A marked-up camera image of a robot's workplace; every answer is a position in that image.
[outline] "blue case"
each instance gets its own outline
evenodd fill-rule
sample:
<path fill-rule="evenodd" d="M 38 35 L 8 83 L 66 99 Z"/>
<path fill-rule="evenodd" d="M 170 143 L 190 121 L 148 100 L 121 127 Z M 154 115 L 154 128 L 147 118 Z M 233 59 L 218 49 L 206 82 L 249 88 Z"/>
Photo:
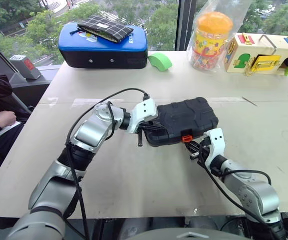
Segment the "blue case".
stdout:
<path fill-rule="evenodd" d="M 142 69 L 147 63 L 146 35 L 141 27 L 129 27 L 134 31 L 118 44 L 85 32 L 70 34 L 77 25 L 68 23 L 60 32 L 58 49 L 73 68 Z"/>

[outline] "red latch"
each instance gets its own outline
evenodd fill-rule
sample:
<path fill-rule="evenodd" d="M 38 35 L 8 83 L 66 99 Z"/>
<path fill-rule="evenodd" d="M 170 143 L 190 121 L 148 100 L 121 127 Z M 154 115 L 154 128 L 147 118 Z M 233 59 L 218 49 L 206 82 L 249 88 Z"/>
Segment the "red latch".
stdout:
<path fill-rule="evenodd" d="M 191 136 L 191 135 L 182 136 L 182 141 L 183 141 L 184 143 L 188 143 L 188 142 L 190 142 L 192 139 L 193 139 L 193 136 Z"/>

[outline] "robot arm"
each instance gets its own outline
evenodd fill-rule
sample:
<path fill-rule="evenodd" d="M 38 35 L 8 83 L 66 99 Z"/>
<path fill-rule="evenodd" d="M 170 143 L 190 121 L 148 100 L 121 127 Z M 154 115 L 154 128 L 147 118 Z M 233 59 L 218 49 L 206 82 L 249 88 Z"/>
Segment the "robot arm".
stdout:
<path fill-rule="evenodd" d="M 93 114 L 79 127 L 62 154 L 51 164 L 35 187 L 29 199 L 30 212 L 17 221 L 7 239 L 63 239 L 63 219 L 74 212 L 78 202 L 67 160 L 67 148 L 70 148 L 76 176 L 81 181 L 110 130 L 122 129 L 137 133 L 141 122 L 155 117 L 157 108 L 151 98 L 137 104 L 131 113 L 109 103 L 97 104 Z"/>
<path fill-rule="evenodd" d="M 207 168 L 212 175 L 219 177 L 224 185 L 238 197 L 242 206 L 256 216 L 255 219 L 246 212 L 246 217 L 254 229 L 252 233 L 254 239 L 258 239 L 256 235 L 263 233 L 262 229 L 267 230 L 262 223 L 270 226 L 279 239 L 285 239 L 286 233 L 278 209 L 280 201 L 275 189 L 268 182 L 256 179 L 253 173 L 242 172 L 247 169 L 224 157 L 225 141 L 221 128 L 205 132 L 199 147 L 204 149 L 205 155 L 208 155 L 203 157 L 206 160 L 201 162 L 199 154 L 203 153 L 200 152 L 192 154 L 191 159 L 198 158 L 199 164 Z"/>

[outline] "green door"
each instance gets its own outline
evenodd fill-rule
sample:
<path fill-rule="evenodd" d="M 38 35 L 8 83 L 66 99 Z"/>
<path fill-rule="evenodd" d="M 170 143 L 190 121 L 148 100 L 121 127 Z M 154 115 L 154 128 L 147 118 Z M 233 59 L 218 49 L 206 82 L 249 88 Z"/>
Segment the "green door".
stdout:
<path fill-rule="evenodd" d="M 250 54 L 248 53 L 241 54 L 238 60 L 236 61 L 237 64 L 235 65 L 235 68 L 243 69 L 248 63 L 249 59 L 250 59 Z"/>

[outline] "white table surface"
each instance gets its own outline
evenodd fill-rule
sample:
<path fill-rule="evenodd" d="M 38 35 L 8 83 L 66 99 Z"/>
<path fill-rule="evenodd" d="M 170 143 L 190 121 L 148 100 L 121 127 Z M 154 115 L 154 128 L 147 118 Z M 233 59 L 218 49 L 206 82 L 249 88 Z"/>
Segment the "white table surface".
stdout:
<path fill-rule="evenodd" d="M 0 168 L 0 216 L 27 212 L 33 188 L 60 155 L 75 119 L 97 99 L 128 87 L 143 88 L 158 104 L 206 97 L 224 132 L 225 156 L 267 172 L 280 196 L 280 210 L 288 212 L 288 77 L 205 74 L 190 68 L 184 53 L 166 54 L 173 67 L 164 73 L 149 63 L 142 70 L 107 71 L 64 64 Z M 113 102 L 130 110 L 140 100 L 141 94 L 132 92 Z M 137 147 L 136 135 L 117 131 L 82 182 L 87 217 L 241 214 L 188 156 L 183 144 L 150 147 L 144 140 Z M 72 217 L 81 217 L 79 206 Z"/>

